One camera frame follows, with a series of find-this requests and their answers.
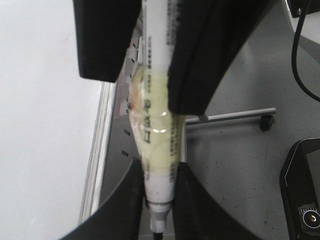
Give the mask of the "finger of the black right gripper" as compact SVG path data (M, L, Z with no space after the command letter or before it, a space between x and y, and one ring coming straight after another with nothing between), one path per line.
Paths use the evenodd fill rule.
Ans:
M184 0L168 70L168 108L203 115L268 0Z
M140 0L74 0L80 77L114 83L139 17Z

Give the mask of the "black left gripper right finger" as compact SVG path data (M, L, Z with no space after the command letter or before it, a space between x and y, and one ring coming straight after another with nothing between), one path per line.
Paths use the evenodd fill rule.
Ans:
M259 240L206 191L190 166L179 164L173 202L177 240Z

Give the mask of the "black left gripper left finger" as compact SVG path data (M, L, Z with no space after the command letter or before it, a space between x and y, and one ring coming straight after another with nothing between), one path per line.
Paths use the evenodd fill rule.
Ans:
M143 171L134 160L102 206L63 240L137 240L145 195Z

